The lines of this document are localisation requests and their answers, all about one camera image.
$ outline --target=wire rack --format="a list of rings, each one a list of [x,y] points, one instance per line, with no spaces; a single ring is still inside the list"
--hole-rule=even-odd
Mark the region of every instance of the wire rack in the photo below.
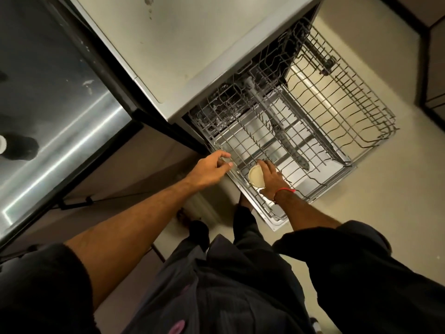
[[[231,153],[233,179],[274,225],[286,216],[248,181],[270,159],[313,201],[396,132],[395,117],[305,19],[188,113],[213,149]]]

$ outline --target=bracelet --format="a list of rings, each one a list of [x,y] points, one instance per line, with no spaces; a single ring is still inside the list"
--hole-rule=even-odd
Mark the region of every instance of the bracelet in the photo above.
[[[290,188],[288,188],[288,187],[282,187],[281,189],[278,189],[276,192],[275,192],[275,194],[274,194],[274,200],[273,200],[273,202],[276,204],[277,202],[275,201],[275,197],[276,197],[276,195],[277,195],[277,193],[279,192],[279,191],[281,191],[281,190],[286,190],[286,191],[290,191],[290,192],[292,192],[292,193],[294,193],[296,190],[294,190],[294,189],[290,189]]]

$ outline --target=small bowl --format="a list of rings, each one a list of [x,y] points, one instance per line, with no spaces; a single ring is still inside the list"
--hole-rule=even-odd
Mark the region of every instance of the small bowl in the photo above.
[[[263,169],[258,164],[249,171],[249,182],[259,189],[265,188]]]

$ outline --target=hand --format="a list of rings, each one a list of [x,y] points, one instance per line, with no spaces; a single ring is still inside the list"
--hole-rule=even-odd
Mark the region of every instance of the hand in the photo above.
[[[266,184],[266,187],[259,193],[261,193],[267,199],[273,201],[275,198],[275,193],[279,189],[283,187],[291,188],[289,184],[283,179],[283,175],[281,174],[281,172],[277,172],[277,168],[270,160],[267,160],[265,162],[262,160],[258,160],[258,164],[263,170],[264,184]]]
[[[217,184],[221,178],[230,171],[233,163],[226,163],[220,157],[230,158],[228,152],[218,150],[203,159],[200,159],[185,180],[189,181],[197,190]]]

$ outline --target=forearm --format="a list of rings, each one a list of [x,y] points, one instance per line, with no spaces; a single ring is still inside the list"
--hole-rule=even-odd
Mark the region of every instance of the forearm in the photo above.
[[[94,309],[135,268],[176,211],[196,192],[195,185],[182,180],[65,243],[88,271]]]
[[[278,191],[275,201],[286,213],[294,231],[315,227],[337,228],[341,225],[337,220],[318,211],[315,207],[287,190]]]

